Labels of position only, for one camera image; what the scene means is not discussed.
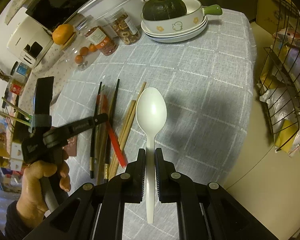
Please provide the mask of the person's left hand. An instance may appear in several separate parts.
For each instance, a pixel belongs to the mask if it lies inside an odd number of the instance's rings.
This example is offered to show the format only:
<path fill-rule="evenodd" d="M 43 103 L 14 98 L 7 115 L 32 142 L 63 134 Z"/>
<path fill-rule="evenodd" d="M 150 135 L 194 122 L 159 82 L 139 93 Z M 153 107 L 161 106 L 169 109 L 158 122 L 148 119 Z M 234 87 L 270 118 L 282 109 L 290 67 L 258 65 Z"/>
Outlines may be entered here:
<path fill-rule="evenodd" d="M 60 165 L 39 160 L 24 170 L 21 195 L 17 201 L 16 210 L 28 228 L 37 227 L 43 221 L 48 210 L 45 195 L 51 176 L 58 175 L 57 184 L 62 191 L 69 192 L 71 190 L 69 166 L 66 163 L 69 156 L 65 151 L 62 151 L 62 154 L 63 161 Z"/>

